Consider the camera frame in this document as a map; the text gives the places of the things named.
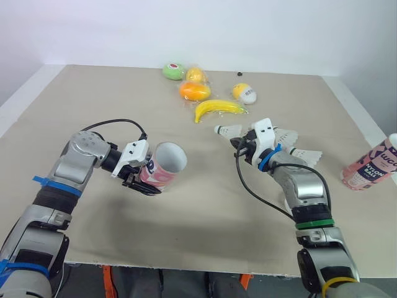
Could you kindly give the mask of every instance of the yellow banana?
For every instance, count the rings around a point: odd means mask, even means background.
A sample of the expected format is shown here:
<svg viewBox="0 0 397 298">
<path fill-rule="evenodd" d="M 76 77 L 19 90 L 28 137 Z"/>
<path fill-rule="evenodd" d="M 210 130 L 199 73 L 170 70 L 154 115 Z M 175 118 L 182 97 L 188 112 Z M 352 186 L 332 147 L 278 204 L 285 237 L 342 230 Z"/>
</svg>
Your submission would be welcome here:
<svg viewBox="0 0 397 298">
<path fill-rule="evenodd" d="M 234 114 L 247 113 L 247 110 L 237 102 L 221 101 L 219 99 L 210 99 L 209 101 L 201 102 L 196 107 L 194 122 L 198 123 L 200 121 L 201 116 L 203 116 L 207 112 L 213 112 L 213 111 L 223 111 Z"/>
</svg>

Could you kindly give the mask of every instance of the pink paper cup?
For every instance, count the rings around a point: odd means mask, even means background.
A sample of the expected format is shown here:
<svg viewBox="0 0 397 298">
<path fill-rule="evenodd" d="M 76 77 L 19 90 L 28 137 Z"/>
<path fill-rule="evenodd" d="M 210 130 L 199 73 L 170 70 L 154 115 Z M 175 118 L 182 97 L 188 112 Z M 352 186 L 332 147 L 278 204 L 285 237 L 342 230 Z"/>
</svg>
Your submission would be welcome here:
<svg viewBox="0 0 397 298">
<path fill-rule="evenodd" d="M 187 157 L 180 146 L 171 142 L 160 143 L 148 164 L 142 167 L 139 178 L 162 191 L 186 164 Z"/>
</svg>

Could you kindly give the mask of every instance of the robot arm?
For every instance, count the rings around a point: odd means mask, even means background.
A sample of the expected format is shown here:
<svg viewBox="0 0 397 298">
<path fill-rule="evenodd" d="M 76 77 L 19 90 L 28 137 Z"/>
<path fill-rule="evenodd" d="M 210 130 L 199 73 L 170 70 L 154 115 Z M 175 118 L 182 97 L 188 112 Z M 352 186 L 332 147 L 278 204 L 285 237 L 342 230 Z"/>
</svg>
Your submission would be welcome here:
<svg viewBox="0 0 397 298">
<path fill-rule="evenodd" d="M 94 168 L 103 168 L 122 185 L 144 194 L 160 193 L 137 181 L 148 157 L 146 139 L 129 143 L 123 152 L 94 132 L 74 134 L 46 178 L 34 177 L 41 190 L 14 225 L 0 251 L 0 297 L 51 297 L 49 279 L 62 268 L 71 213 Z"/>
<path fill-rule="evenodd" d="M 251 125 L 243 138 L 231 139 L 238 156 L 260 171 L 268 172 L 282 187 L 303 246 L 298 264 L 304 287 L 323 297 L 388 297 L 381 290 L 360 283 L 356 265 L 339 228 L 334 226 L 329 198 L 320 177 L 300 158 L 274 147 L 270 119 Z"/>
</svg>

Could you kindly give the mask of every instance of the table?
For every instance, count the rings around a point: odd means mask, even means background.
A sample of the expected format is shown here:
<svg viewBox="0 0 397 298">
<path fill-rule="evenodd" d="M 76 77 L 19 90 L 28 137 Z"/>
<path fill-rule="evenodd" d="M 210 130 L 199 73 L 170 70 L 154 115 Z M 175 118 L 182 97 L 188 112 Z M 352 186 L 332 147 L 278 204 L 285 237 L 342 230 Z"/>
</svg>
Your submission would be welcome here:
<svg viewBox="0 0 397 298">
<path fill-rule="evenodd" d="M 231 99 L 234 84 L 250 84 L 258 101 L 249 114 L 208 114 L 194 123 L 194 108 L 178 95 L 179 82 L 161 70 L 67 66 L 0 138 L 0 238 L 30 204 L 69 137 L 107 119 L 140 123 L 154 146 L 178 143 L 188 165 L 159 196 L 146 197 L 96 169 L 73 212 L 66 234 L 66 260 L 79 263 L 177 268 L 236 273 L 299 275 L 293 222 L 251 197 L 236 174 L 233 148 L 215 125 L 243 124 L 270 117 L 296 130 L 297 147 L 321 150 L 316 169 L 332 195 L 342 229 L 362 277 L 397 277 L 396 185 L 391 179 L 363 192 L 346 188 L 341 169 L 370 146 L 319 76 L 208 72 L 215 98 Z M 97 130 L 122 148 L 139 131 L 130 124 Z M 270 176 L 241 163 L 250 187 L 283 205 Z"/>
</svg>

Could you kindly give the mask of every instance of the yellow cable tie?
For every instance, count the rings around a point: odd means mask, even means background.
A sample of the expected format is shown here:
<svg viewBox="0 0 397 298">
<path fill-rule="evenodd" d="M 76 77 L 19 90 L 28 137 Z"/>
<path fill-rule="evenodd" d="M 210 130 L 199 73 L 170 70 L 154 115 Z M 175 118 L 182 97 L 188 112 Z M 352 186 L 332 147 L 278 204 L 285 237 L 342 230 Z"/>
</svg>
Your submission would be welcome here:
<svg viewBox="0 0 397 298">
<path fill-rule="evenodd" d="M 358 282 L 356 279 L 354 278 L 347 278 L 344 276 L 341 276 L 339 278 L 331 278 L 329 281 L 327 281 L 325 283 L 325 285 L 323 285 L 323 290 L 321 291 L 321 294 L 323 296 L 323 298 L 326 298 L 326 292 L 328 290 L 329 287 L 331 287 L 333 284 L 337 283 L 337 282 L 342 282 L 342 281 L 347 281 L 347 282 Z"/>
</svg>

